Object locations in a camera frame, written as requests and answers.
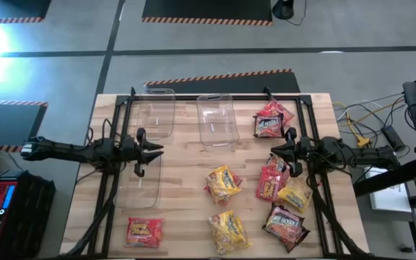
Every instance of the yellow package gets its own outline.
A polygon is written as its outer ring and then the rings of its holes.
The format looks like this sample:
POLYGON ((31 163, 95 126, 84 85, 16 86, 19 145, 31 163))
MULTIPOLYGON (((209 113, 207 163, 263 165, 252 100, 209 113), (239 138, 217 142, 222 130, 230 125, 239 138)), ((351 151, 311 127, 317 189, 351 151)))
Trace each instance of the yellow package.
POLYGON ((219 254, 251 246, 240 218, 234 217, 232 210, 209 217, 208 221, 219 254))
POLYGON ((289 178, 277 195, 304 213, 311 201, 312 189, 302 178, 289 178))
POLYGON ((227 200, 233 194, 241 191, 235 184, 234 177, 226 165, 219 167, 205 176, 205 181, 216 203, 221 200, 227 200))

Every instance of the red package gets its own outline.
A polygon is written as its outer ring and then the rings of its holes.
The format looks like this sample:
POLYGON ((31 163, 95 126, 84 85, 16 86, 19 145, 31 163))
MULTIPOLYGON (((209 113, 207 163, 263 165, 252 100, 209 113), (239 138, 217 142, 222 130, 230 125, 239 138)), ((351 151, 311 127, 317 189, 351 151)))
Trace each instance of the red package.
POLYGON ((258 116, 277 116, 283 114, 282 123, 285 126, 290 120, 295 117, 295 114, 291 113, 277 100, 273 99, 269 104, 263 107, 256 115, 258 116))
POLYGON ((282 205, 272 204, 263 230, 275 235, 283 243, 287 252, 303 242, 309 230, 303 227, 304 217, 299 217, 285 209, 282 205))
POLYGON ((285 172, 290 175, 290 166, 279 156, 271 153, 267 160, 267 167, 271 170, 285 172))
POLYGON ((282 118, 278 116, 254 116, 254 136, 260 138, 281 138, 284 136, 282 118))
POLYGON ((285 187, 290 174, 271 170, 267 166, 261 167, 261 175, 259 176, 259 184, 256 190, 256 196, 265 199, 268 202, 280 202, 283 200, 279 198, 277 192, 285 187))
POLYGON ((128 218, 126 247, 158 248, 162 237, 163 219, 128 218))

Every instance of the butcher block tabletop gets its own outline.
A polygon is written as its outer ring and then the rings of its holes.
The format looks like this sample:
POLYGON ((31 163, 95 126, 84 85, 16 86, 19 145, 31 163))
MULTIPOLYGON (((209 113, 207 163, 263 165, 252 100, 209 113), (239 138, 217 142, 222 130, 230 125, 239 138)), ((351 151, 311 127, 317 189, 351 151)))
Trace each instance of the butcher block tabletop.
MULTIPOLYGON (((339 137, 330 95, 328 93, 301 95, 312 97, 319 136, 339 137)), ((98 95, 90 123, 94 130, 94 139, 99 139, 103 134, 104 119, 112 120, 116 97, 117 95, 98 95)), ((297 115, 294 101, 280 102, 297 115)), ((161 160, 156 160, 144 168, 147 172, 142 180, 134 175, 132 162, 128 163, 121 172, 108 257, 125 259, 322 257, 312 201, 303 214, 294 210, 289 204, 284 204, 291 212, 304 217, 303 226, 311 231, 290 253, 287 253, 285 247, 273 235, 261 229, 271 209, 271 203, 256 198, 261 166, 266 165, 271 147, 285 143, 284 139, 258 139, 253 136, 253 116, 267 103, 259 100, 234 100, 233 107, 240 139, 233 149, 208 152, 200 142, 196 101, 177 100, 173 133, 163 144, 165 147, 162 149, 164 154, 161 160), (221 165, 228 165, 230 170, 243 179, 240 185, 242 191, 233 195, 227 205, 216 205, 209 193, 204 190, 205 175, 221 165), (220 256, 213 241, 208 217, 228 210, 233 210, 234 215, 241 218, 252 246, 220 256), (160 247, 125 247, 129 217, 162 218, 160 247)), ((305 106, 303 109, 306 128, 308 133, 311 133, 308 111, 305 106)), ((138 116, 140 116, 139 102, 133 102, 128 130, 132 136, 135 136, 137 125, 140 124, 138 116)), ((124 115, 120 115, 117 129, 121 130, 123 117, 124 115)), ((298 116, 295 116, 289 125, 297 129, 298 140, 300 137, 298 116)), ((109 133, 110 127, 106 126, 105 136, 108 137, 109 133)), ((78 178, 93 170, 90 165, 81 165, 78 178)), ((61 253, 70 250, 92 222, 100 174, 94 173, 84 178, 75 187, 61 253)), ((303 163, 303 174, 300 178, 305 178, 307 175, 306 164, 303 163)), ((354 242, 364 251, 368 251, 351 178, 344 173, 334 171, 329 174, 329 183, 338 221, 354 242)), ((328 223, 325 225, 330 252, 335 252, 331 228, 328 223)), ((99 229, 96 247, 99 248, 98 250, 103 242, 104 227, 105 220, 99 229)))

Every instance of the snack bag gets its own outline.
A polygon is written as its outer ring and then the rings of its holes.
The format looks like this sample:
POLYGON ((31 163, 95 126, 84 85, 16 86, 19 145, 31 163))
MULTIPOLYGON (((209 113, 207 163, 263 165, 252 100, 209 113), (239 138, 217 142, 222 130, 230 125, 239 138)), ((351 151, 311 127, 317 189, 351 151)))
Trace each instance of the snack bag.
POLYGON ((278 193, 279 198, 287 201, 301 213, 304 213, 311 201, 312 189, 302 178, 290 178, 287 185, 278 193))
POLYGON ((241 191, 236 185, 235 179, 226 165, 223 165, 206 175, 205 181, 207 182, 209 192, 216 203, 221 200, 227 200, 233 194, 241 191))
POLYGON ((269 159, 267 160, 267 167, 271 170, 276 170, 280 172, 288 171, 290 175, 290 166, 279 156, 275 154, 270 154, 269 159))
POLYGON ((283 131, 283 115, 277 116, 254 116, 254 136, 260 138, 281 138, 283 131))
POLYGON ((277 195, 277 192, 285 187, 289 177, 290 174, 288 172, 282 173, 271 170, 267 166, 262 166, 256 196, 268 202, 283 202, 277 195))
POLYGON ((158 248, 162 237, 163 219, 128 218, 126 247, 158 248))
POLYGON ((208 221, 219 254, 226 254, 251 245, 240 218, 234 217, 232 210, 209 217, 208 221))
POLYGON ((277 116, 278 114, 283 114, 282 123, 285 126, 290 120, 295 117, 295 114, 291 113, 286 109, 282 104, 277 100, 273 99, 269 104, 263 107, 256 115, 258 116, 277 116))
MULTIPOLYGON (((230 171, 230 174, 232 175, 232 178, 233 178, 234 183, 236 184, 236 186, 240 187, 240 184, 242 183, 243 180, 240 177, 238 177, 233 171, 230 171)), ((209 190, 208 185, 206 185, 203 189, 207 190, 211 194, 211 191, 209 190)), ((227 205, 228 204, 228 199, 229 198, 225 198, 225 199, 219 201, 219 204, 224 205, 224 206, 227 205)))
POLYGON ((283 243, 287 252, 291 252, 309 234, 309 230, 303 227, 304 217, 299 217, 282 205, 272 204, 263 230, 275 235, 283 243))

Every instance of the clear plastic container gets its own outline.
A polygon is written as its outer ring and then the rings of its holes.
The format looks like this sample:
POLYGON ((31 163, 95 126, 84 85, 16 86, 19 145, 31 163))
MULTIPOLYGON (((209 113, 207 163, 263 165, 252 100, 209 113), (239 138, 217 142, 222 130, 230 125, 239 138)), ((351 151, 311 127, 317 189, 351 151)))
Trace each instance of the clear plastic container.
POLYGON ((120 173, 118 190, 114 199, 116 207, 145 209, 157 204, 160 193, 162 156, 155 158, 149 165, 142 165, 145 171, 142 178, 134 173, 134 162, 128 162, 126 169, 120 173))
POLYGON ((170 143, 175 103, 176 97, 172 89, 144 89, 139 101, 136 129, 145 128, 149 142, 170 143))
POLYGON ((196 99, 200 142, 205 150, 233 149, 238 141, 237 123, 231 95, 216 94, 196 99))

